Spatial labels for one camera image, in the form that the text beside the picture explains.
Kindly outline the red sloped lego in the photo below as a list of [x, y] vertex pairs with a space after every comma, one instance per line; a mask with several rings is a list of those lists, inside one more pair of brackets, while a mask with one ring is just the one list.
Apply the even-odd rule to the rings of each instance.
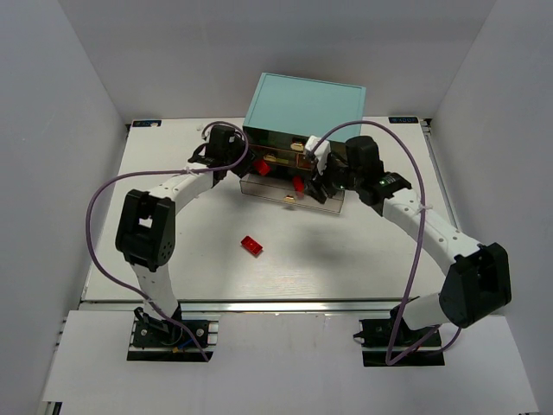
[[270, 173], [270, 165], [264, 159], [258, 159], [252, 164], [254, 171], [260, 176], [267, 176]]

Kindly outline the transparent bottom drawer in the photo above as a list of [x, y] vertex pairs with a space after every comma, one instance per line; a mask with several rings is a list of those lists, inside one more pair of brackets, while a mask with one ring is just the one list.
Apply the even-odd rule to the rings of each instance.
[[330, 214], [340, 214], [345, 200], [345, 191], [338, 190], [333, 197], [328, 197], [324, 203], [319, 203], [313, 197], [297, 189], [292, 181], [267, 176], [248, 174], [239, 183], [244, 195]]

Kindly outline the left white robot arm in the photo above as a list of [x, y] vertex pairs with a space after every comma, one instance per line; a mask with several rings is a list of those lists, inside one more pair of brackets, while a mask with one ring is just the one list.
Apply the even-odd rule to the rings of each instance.
[[181, 319], [168, 267], [176, 247], [178, 213], [228, 172], [246, 176], [256, 161], [244, 131], [227, 122], [213, 122], [202, 132], [202, 143], [183, 169], [154, 188], [127, 193], [115, 246], [137, 277], [148, 316], [162, 321]]

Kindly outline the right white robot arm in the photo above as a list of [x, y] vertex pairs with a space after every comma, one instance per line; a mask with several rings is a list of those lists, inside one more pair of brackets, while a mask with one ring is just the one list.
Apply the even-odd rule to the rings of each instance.
[[512, 300], [505, 248], [467, 236], [424, 204], [404, 177], [385, 170], [371, 137], [348, 139], [346, 154], [336, 156], [328, 142], [312, 136], [304, 154], [324, 186], [355, 192], [365, 205], [407, 233], [444, 274], [440, 291], [392, 311], [400, 329], [416, 331], [448, 322], [466, 329]]

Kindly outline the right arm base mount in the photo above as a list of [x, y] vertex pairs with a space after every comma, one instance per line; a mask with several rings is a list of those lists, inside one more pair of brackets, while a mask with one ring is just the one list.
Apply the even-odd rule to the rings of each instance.
[[[359, 321], [360, 331], [353, 335], [353, 340], [361, 346], [364, 367], [386, 367], [386, 351], [398, 310], [399, 306], [394, 307], [386, 318], [367, 318]], [[411, 330], [405, 322], [401, 322], [391, 358], [396, 358], [429, 331], [430, 327]], [[445, 359], [443, 352], [440, 352], [441, 347], [442, 338], [436, 331], [417, 349], [396, 363], [395, 367], [443, 367]]]

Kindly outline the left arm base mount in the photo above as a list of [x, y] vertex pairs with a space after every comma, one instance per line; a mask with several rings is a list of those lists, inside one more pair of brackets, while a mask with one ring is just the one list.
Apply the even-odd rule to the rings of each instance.
[[184, 320], [193, 337], [171, 322], [148, 315], [142, 307], [133, 310], [127, 361], [204, 362], [211, 360], [217, 344], [217, 320]]

